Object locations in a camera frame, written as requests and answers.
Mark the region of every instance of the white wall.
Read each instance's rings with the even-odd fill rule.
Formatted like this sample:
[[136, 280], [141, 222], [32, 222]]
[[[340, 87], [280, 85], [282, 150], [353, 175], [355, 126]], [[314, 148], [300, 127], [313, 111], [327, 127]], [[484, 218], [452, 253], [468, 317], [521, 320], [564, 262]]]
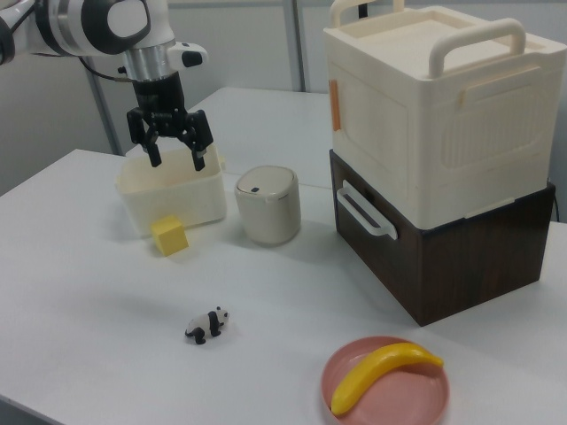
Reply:
[[111, 152], [79, 60], [0, 66], [0, 195], [74, 149]]
[[[292, 16], [279, 0], [170, 2], [169, 14], [176, 39], [200, 44], [209, 54], [207, 64], [182, 72], [187, 108], [227, 86], [299, 90], [296, 45], [288, 31]], [[121, 66], [118, 58], [97, 58], [95, 64], [112, 75]], [[137, 106], [134, 91], [129, 84], [101, 85], [120, 146], [129, 151], [134, 145], [126, 113]]]
[[[331, 0], [299, 0], [299, 17], [303, 37], [303, 63], [306, 70], [307, 91], [328, 91], [327, 64], [322, 30], [329, 25]], [[425, 1], [406, 1], [407, 7], [424, 7]], [[515, 18], [524, 24], [528, 33], [567, 44], [567, 2], [468, 2], [439, 1], [446, 7], [482, 19]], [[371, 7], [370, 13], [388, 12], [391, 7]], [[355, 9], [346, 19], [355, 18]], [[549, 177], [557, 187], [557, 201], [561, 220], [567, 221], [567, 72], [563, 74], [561, 103], [555, 126], [554, 146]]]

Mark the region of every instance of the canister lid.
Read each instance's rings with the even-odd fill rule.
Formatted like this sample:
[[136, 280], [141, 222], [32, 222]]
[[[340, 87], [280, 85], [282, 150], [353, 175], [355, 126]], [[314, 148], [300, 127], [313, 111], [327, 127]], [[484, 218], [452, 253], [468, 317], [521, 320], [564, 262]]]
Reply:
[[295, 173], [282, 166], [258, 166], [243, 175], [237, 189], [262, 198], [280, 198], [287, 195], [296, 179]]

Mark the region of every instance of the large cream storage box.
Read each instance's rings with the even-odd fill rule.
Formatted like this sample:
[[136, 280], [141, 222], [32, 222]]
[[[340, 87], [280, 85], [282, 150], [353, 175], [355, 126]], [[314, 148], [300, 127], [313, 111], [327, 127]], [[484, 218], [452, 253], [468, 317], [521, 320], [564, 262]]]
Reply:
[[545, 189], [566, 46], [444, 7], [325, 29], [333, 150], [414, 226]]

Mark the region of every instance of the yellow banana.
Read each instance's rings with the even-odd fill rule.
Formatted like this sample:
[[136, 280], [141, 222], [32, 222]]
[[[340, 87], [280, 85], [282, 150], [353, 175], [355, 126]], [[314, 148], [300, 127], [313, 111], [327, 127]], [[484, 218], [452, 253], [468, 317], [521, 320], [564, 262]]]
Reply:
[[348, 412], [380, 376], [396, 367], [415, 363], [442, 367], [443, 359], [412, 343], [390, 344], [377, 349], [346, 374], [333, 393], [330, 410], [336, 416]]

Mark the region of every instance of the robotic arm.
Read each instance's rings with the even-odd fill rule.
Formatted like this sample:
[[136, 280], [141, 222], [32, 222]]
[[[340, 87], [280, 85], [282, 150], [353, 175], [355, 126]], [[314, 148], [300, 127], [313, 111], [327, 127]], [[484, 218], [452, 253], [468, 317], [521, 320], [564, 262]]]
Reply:
[[175, 41], [167, 0], [19, 0], [0, 11], [0, 66], [22, 53], [47, 56], [122, 54], [138, 107], [127, 114], [133, 143], [161, 163], [159, 136], [191, 149], [197, 171], [213, 142], [205, 113], [188, 113], [179, 71], [207, 59], [196, 45]]

